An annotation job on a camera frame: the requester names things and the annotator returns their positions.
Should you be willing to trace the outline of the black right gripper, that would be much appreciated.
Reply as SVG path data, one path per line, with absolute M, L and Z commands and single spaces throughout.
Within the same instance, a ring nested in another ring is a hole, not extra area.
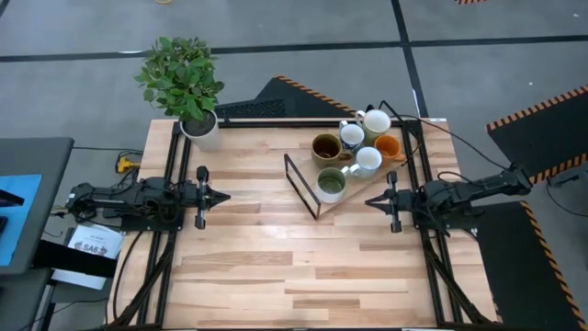
M 389 187 L 387 192 L 381 195 L 366 200 L 368 207 L 383 211 L 385 214 L 391 215 L 391 231 L 393 233 L 400 233 L 402 231 L 401 220 L 399 216 L 400 211 L 411 211 L 413 206 L 413 193 L 409 189 L 397 189 L 397 172 L 390 171 L 387 174 L 387 183 Z M 379 201 L 389 200 L 389 204 L 375 203 Z

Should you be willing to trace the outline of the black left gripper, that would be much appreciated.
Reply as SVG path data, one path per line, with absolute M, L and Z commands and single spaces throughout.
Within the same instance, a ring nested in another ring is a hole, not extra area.
M 209 170 L 201 165 L 197 168 L 197 183 L 187 181 L 183 185 L 183 205 L 187 208 L 196 208 L 197 214 L 195 216 L 195 227 L 197 229 L 204 229 L 206 221 L 204 219 L 204 211 L 207 209 L 207 194 L 208 194 L 208 180 Z M 222 193 L 216 190 L 209 192 L 211 199 L 209 200 L 209 207 L 213 208 L 231 198 L 229 194 Z

